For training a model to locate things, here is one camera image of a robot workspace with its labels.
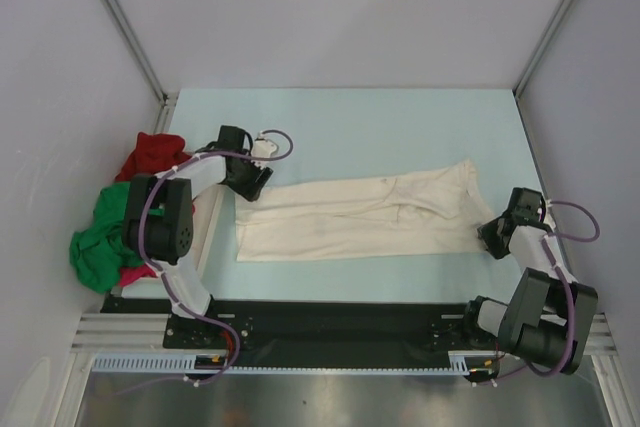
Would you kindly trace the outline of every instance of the red fabric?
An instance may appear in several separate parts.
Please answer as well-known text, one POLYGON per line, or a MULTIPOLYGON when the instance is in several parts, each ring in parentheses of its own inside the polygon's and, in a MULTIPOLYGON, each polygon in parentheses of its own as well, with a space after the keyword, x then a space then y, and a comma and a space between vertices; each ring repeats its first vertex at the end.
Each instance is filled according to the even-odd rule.
POLYGON ((156 174, 191 158, 183 152, 184 139, 179 135, 138 134, 136 148, 116 176, 116 182, 131 180, 135 174, 156 174))
POLYGON ((121 267, 120 268, 120 287, 126 287, 133 284, 136 280, 142 277, 155 277, 156 273, 147 264, 139 267, 121 267))

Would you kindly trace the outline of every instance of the wall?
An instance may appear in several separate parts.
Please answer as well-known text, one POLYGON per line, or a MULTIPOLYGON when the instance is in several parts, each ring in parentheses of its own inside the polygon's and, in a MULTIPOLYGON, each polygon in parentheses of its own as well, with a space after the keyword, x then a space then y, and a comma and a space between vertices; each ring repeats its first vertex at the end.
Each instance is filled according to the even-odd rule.
MULTIPOLYGON (((600 219, 601 239, 570 245, 570 254, 581 280, 599 291, 638 393, 639 32, 640 0, 579 0, 523 99, 551 196, 600 219)), ((560 220, 589 232, 583 218, 562 212, 560 220)))
POLYGON ((99 0, 0 0, 0 418, 51 358, 49 401, 80 313, 68 262, 100 188, 157 106, 99 0))
POLYGON ((511 88, 559 0, 120 0, 186 87, 511 88))

